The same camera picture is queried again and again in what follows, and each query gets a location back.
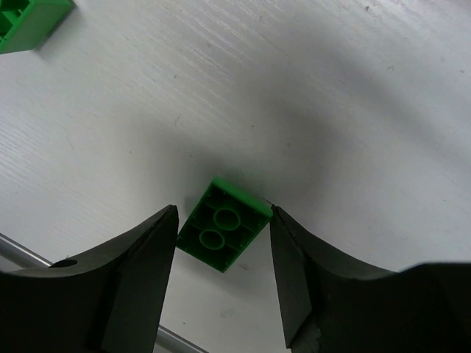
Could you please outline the green brick lego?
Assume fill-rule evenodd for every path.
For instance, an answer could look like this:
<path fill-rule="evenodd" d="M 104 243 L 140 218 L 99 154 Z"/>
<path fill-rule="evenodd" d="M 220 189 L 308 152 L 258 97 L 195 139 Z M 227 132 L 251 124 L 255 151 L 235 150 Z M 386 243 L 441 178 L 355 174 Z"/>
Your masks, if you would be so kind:
<path fill-rule="evenodd" d="M 73 8 L 69 0 L 1 0 L 1 54 L 35 49 Z"/>
<path fill-rule="evenodd" d="M 215 177 L 177 236 L 177 248 L 224 273 L 269 223 L 271 207 Z"/>

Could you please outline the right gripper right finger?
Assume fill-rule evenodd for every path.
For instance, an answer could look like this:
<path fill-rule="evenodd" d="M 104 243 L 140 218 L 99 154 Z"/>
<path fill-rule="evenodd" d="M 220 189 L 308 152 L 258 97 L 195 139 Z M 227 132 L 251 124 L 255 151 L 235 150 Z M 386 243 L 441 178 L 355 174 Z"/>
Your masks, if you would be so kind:
<path fill-rule="evenodd" d="M 394 272 L 311 234 L 281 207 L 269 224 L 292 352 L 468 352 L 470 264 Z"/>

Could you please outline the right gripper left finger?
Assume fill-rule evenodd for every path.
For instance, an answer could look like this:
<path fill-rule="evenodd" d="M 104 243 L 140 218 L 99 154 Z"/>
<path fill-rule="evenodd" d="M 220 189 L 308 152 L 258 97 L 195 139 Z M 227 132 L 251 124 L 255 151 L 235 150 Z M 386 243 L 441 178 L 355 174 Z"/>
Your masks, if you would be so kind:
<path fill-rule="evenodd" d="M 178 225 L 169 205 L 47 268 L 2 273 L 1 350 L 152 352 Z"/>

